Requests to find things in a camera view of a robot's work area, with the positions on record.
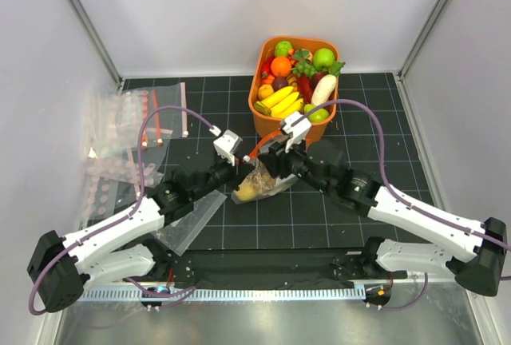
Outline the brown longan bunch toy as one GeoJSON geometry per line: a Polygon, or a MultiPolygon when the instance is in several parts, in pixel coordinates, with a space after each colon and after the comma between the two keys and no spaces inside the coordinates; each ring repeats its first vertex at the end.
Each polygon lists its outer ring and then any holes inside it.
{"type": "Polygon", "coordinates": [[[248,176],[248,182],[257,189],[258,195],[256,197],[269,196],[276,187],[276,179],[263,168],[254,169],[248,176]]]}

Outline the orange zipper clear bag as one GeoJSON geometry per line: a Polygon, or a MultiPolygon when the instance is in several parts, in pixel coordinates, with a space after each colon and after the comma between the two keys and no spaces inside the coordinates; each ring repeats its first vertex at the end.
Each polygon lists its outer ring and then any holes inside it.
{"type": "Polygon", "coordinates": [[[264,164],[258,158],[259,154],[268,152],[271,143],[283,141],[284,135],[279,130],[273,131],[263,137],[244,158],[244,161],[247,164],[253,165],[254,169],[246,175],[238,189],[232,192],[231,198],[235,204],[244,204],[274,196],[289,189],[298,180],[295,175],[285,178],[280,176],[276,178],[271,177],[264,164]]]}

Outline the yellow lemon toy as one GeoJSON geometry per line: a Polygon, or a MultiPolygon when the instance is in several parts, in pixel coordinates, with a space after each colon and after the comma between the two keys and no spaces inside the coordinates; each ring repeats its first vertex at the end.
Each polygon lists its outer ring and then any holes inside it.
{"type": "Polygon", "coordinates": [[[253,200],[257,195],[258,191],[251,183],[242,183],[239,188],[234,191],[236,199],[240,202],[248,202],[253,200]]]}

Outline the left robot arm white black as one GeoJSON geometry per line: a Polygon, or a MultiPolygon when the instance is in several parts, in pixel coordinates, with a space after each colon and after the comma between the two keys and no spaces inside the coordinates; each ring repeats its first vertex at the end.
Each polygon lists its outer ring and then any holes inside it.
{"type": "Polygon", "coordinates": [[[196,201],[219,187],[236,188],[253,168],[225,159],[203,170],[175,167],[155,188],[141,192],[130,208],[78,232],[43,234],[27,267],[34,284],[28,300],[30,313],[43,315],[70,306],[92,281],[97,260],[186,216],[196,201]]]}

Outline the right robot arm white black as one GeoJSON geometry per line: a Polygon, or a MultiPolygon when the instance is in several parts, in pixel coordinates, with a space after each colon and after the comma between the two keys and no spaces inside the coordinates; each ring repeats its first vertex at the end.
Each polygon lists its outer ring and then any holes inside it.
{"type": "Polygon", "coordinates": [[[273,177],[294,175],[351,214],[422,238],[420,244],[369,238],[359,259],[365,276],[422,272],[451,278],[478,295],[497,295],[506,257],[506,226],[502,221],[456,216],[384,185],[349,166],[344,152],[329,141],[291,148],[272,143],[258,158],[273,177]]]}

